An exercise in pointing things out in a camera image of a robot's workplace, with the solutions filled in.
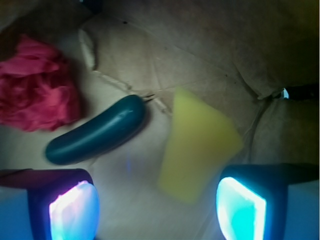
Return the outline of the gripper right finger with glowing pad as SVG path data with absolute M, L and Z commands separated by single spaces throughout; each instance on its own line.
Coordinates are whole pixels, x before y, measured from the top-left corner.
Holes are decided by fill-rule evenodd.
M 319 166 L 308 163 L 227 166 L 216 213 L 227 240 L 318 240 Z

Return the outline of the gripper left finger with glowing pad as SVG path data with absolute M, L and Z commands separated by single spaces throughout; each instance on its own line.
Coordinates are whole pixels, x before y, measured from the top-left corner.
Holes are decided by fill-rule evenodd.
M 2 240 L 93 240 L 100 199 L 84 169 L 3 169 Z

